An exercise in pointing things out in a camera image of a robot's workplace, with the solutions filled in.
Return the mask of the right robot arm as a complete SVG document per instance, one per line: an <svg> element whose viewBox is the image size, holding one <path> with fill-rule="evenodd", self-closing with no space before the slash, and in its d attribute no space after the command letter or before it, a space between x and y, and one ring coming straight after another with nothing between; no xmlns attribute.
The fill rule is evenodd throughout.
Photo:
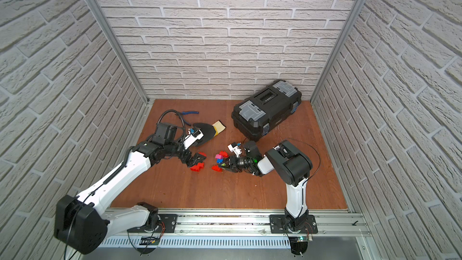
<svg viewBox="0 0 462 260"><path fill-rule="evenodd" d="M311 159L284 140L266 153L261 153L254 141L228 145L231 152L217 161L217 167L233 173L246 172L263 177L275 171L286 184L284 214L270 216L271 230L275 234L313 235L318 232L314 216L306 203L307 183L313 168Z"/></svg>

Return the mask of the red lego brick front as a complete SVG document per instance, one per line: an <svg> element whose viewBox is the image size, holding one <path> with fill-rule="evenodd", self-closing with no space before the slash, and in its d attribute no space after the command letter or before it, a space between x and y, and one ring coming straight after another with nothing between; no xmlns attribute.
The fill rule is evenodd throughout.
<svg viewBox="0 0 462 260"><path fill-rule="evenodd" d="M216 171L216 172L222 172L223 171L223 169L221 167L219 167L219 166L212 166L212 170Z"/></svg>

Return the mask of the small red lego brick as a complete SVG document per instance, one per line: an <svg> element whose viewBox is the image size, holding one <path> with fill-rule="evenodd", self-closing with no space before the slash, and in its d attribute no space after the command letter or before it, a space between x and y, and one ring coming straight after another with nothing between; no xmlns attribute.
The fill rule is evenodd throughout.
<svg viewBox="0 0 462 260"><path fill-rule="evenodd" d="M190 170L193 171L193 172L199 172L199 171L201 171L204 167L205 167L205 164L202 163L202 162L200 162L200 163L196 164L195 166L190 167Z"/></svg>

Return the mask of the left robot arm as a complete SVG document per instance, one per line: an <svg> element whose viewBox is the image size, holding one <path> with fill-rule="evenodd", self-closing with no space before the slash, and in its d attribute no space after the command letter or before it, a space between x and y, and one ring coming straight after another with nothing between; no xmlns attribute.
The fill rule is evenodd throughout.
<svg viewBox="0 0 462 260"><path fill-rule="evenodd" d="M177 126L159 120L155 132L145 141L131 146L123 161L88 189L77 196L65 195L55 212L54 237L66 246L86 255L94 251L107 238L122 231L140 228L146 232L164 234L166 226L158 215L158 208L140 202L132 208L109 213L113 200L141 174L163 159L176 157L194 167L202 164L205 154L190 151L217 135L214 125L195 123L176 137Z"/></svg>

